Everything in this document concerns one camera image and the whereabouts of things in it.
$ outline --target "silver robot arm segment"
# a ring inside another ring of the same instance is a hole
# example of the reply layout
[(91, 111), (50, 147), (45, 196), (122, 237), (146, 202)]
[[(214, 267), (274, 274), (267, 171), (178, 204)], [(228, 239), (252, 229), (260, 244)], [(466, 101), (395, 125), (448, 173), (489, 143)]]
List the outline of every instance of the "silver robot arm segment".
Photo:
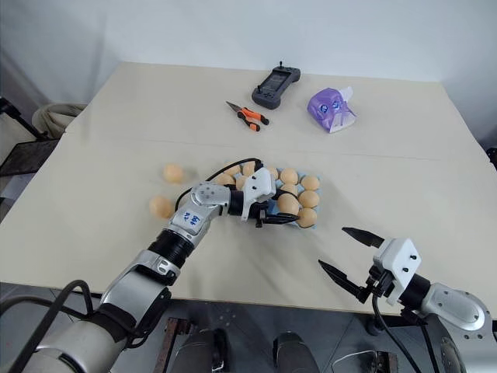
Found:
[(211, 182), (195, 186), (157, 239), (106, 289), (92, 317), (45, 337), (23, 371), (108, 372), (123, 349), (140, 346), (155, 328), (171, 297), (168, 286), (212, 219), (233, 214), (283, 224), (297, 218), (266, 216), (264, 202), (276, 189), (267, 169), (257, 170), (249, 180), (244, 191)]

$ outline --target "pliers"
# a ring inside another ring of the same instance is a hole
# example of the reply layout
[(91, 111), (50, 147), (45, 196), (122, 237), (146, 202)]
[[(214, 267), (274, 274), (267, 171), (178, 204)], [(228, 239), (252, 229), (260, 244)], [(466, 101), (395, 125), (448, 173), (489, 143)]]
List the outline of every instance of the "pliers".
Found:
[(251, 117), (251, 118), (260, 120), (261, 123), (263, 123), (265, 125), (269, 124), (269, 119), (267, 119), (266, 117), (264, 117), (260, 113), (256, 113), (255, 111), (251, 111), (251, 110), (247, 109), (246, 107), (244, 107), (242, 109), (240, 106), (234, 105), (233, 103), (229, 103), (228, 101), (226, 101), (226, 103), (230, 106), (230, 108), (232, 108), (234, 111), (236, 111), (237, 117), (242, 119), (245, 122), (245, 124), (247, 124), (247, 126), (253, 131), (261, 131), (261, 127), (258, 124), (248, 120), (247, 117)]

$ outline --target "white wall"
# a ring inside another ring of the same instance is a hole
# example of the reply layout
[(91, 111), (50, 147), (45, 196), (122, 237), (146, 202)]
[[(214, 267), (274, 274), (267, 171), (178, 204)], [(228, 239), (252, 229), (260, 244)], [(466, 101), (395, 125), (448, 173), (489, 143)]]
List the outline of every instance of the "white wall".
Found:
[(122, 60), (282, 58), (309, 73), (441, 81), (474, 136), (497, 144), (495, 0), (0, 1), (2, 92), (28, 116), (87, 103)]

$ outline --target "white table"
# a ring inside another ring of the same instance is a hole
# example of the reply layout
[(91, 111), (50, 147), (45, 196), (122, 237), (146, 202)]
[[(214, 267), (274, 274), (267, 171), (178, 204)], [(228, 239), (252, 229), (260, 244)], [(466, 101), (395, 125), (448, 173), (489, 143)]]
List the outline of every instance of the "white table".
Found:
[[(264, 74), (122, 64), (0, 225), (0, 281), (62, 287), (83, 278), (103, 291), (163, 227), (148, 212), (150, 197), (175, 199), (227, 161), (256, 156), (321, 177), (318, 228), (218, 218), (171, 289), (175, 297), (370, 311), (317, 262), (363, 284), (374, 251), (340, 231), (355, 226), (413, 238), (421, 275), (471, 291), (497, 312), (488, 284), (497, 174), (440, 85), (302, 75), (280, 108), (260, 110), (271, 124), (254, 133), (224, 101), (256, 108), (250, 90)], [(358, 121), (326, 134), (304, 112), (307, 100), (346, 85)], [(374, 104), (378, 96), (388, 109)], [(415, 97), (423, 109), (405, 113)], [(182, 164), (188, 183), (164, 182), (166, 162)]]

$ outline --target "robotic arm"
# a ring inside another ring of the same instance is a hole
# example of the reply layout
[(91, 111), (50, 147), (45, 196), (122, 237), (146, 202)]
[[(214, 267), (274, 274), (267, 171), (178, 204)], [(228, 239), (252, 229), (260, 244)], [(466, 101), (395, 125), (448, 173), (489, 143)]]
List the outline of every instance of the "robotic arm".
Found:
[(357, 286), (336, 267), (319, 261), (339, 286), (364, 303), (370, 294), (401, 303), (403, 314), (418, 316), (442, 331), (440, 353), (446, 373), (497, 371), (497, 343), (490, 311), (466, 291), (431, 284), (416, 274), (421, 256), (411, 239), (382, 239), (356, 228), (343, 228), (357, 241), (377, 247), (366, 287)]
[(168, 286), (178, 278), (212, 219), (238, 215), (243, 221), (256, 219), (258, 227), (297, 220), (292, 214), (267, 214), (267, 201), (276, 195), (275, 180), (260, 167), (246, 180), (243, 191), (211, 182), (195, 186), (155, 242), (107, 288), (96, 312), (44, 338), (25, 368), (14, 362), (10, 371), (108, 372), (123, 349), (140, 346), (155, 328), (171, 298)]

